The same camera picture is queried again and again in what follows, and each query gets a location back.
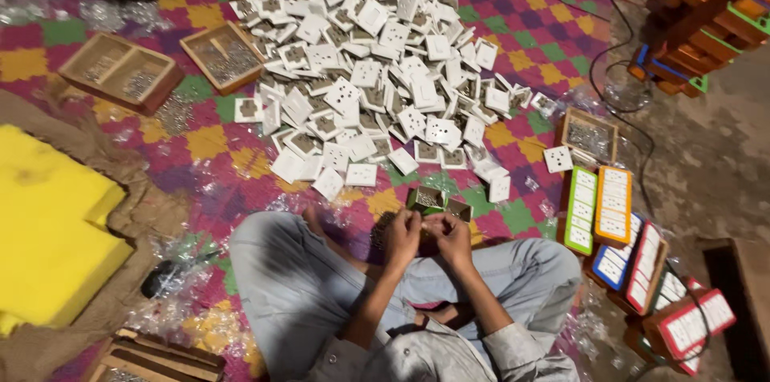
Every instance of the wooden box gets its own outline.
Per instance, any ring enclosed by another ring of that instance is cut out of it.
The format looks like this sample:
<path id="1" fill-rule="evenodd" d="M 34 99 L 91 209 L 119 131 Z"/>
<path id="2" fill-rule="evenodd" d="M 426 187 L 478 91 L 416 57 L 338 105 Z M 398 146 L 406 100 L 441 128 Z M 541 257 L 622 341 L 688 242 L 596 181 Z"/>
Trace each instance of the wooden box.
<path id="1" fill-rule="evenodd" d="M 59 74 L 79 89 L 148 116 L 184 77 L 168 56 L 106 33 L 85 43 L 59 68 Z M 132 88 L 138 79 L 145 83 Z"/>
<path id="2" fill-rule="evenodd" d="M 179 44 L 221 95 L 235 92 L 237 88 L 253 82 L 262 74 L 265 58 L 245 33 L 232 22 L 192 34 L 180 40 Z M 214 69 L 218 62 L 228 62 L 231 54 L 236 51 L 252 54 L 253 67 L 234 77 Z"/>
<path id="3" fill-rule="evenodd" d="M 600 128 L 607 131 L 609 135 L 609 145 L 607 148 L 608 157 L 607 158 L 597 158 L 597 160 L 601 160 L 602 162 L 608 162 L 612 163 L 615 162 L 615 158 L 618 155 L 618 127 L 616 125 L 611 125 L 610 123 L 607 123 L 606 121 L 603 121 L 602 119 L 598 118 L 597 116 L 594 116 L 590 113 L 587 113 L 582 110 L 578 110 L 572 107 L 567 107 L 567 112 L 564 114 L 564 117 L 561 121 L 561 124 L 559 125 L 559 128 L 557 128 L 557 139 L 555 141 L 556 146 L 568 146 L 573 150 L 579 150 L 582 153 L 585 153 L 586 155 L 596 158 L 596 155 L 593 153 L 583 150 L 579 146 L 572 145 L 569 140 L 569 125 L 571 123 L 578 123 L 580 125 L 589 126 L 592 128 Z"/>

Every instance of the yellow sponge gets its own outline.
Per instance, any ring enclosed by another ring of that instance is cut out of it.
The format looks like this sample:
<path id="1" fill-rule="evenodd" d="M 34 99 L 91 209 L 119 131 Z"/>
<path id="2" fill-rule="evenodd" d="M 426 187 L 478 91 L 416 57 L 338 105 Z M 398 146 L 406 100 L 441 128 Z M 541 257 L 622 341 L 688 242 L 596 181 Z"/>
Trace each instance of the yellow sponge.
<path id="1" fill-rule="evenodd" d="M 10 125 L 0 126 L 0 335 L 64 327 L 130 255 L 106 231 L 117 183 Z"/>

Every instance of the grey pants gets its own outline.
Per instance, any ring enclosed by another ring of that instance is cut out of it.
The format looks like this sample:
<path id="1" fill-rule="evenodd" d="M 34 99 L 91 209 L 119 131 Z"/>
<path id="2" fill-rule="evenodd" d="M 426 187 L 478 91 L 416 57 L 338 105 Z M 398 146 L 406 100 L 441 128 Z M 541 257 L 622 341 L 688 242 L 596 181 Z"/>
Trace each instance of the grey pants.
<path id="1" fill-rule="evenodd" d="M 312 233 L 300 216 L 257 212 L 230 238 L 243 310 L 271 380 L 303 377 L 326 340 L 345 325 L 372 286 Z M 577 258 L 545 239 L 522 239 L 473 252 L 486 285 L 546 350 L 561 330 L 581 282 Z M 380 321 L 389 330 L 413 323 L 409 303 L 467 302 L 440 257 L 415 259 Z M 476 322 L 458 330 L 489 360 Z"/>

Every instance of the bare foot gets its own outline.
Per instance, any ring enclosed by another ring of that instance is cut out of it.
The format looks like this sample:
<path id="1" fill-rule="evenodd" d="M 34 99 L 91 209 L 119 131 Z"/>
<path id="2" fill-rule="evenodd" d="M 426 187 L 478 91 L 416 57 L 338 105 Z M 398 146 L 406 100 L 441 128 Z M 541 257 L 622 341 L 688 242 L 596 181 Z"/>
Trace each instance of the bare foot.
<path id="1" fill-rule="evenodd" d="M 353 265 L 354 268 L 361 271 L 367 277 L 374 280 L 380 278 L 380 275 L 382 274 L 382 267 L 356 259 L 349 251 L 340 247 L 340 244 L 329 238 L 329 236 L 323 231 L 323 228 L 321 227 L 321 223 L 318 220 L 318 212 L 314 206 L 308 206 L 305 211 L 302 212 L 302 217 L 305 219 L 305 222 L 307 222 L 307 228 L 310 229 L 311 232 L 325 239 L 326 245 L 328 245 L 333 252 L 339 254 L 342 259 L 345 259 L 348 263 Z"/>

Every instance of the stack of boxes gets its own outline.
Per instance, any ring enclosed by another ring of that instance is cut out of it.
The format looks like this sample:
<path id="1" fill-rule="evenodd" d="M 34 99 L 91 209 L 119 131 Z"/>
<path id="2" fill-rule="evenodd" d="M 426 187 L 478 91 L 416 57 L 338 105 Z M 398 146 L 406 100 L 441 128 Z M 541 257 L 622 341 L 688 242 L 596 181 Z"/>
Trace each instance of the stack of boxes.
<path id="1" fill-rule="evenodd" d="M 709 72 L 770 37 L 770 0 L 681 0 L 680 5 L 693 3 L 659 38 L 643 44 L 628 67 L 634 77 L 652 79 L 669 95 L 699 96 Z"/>

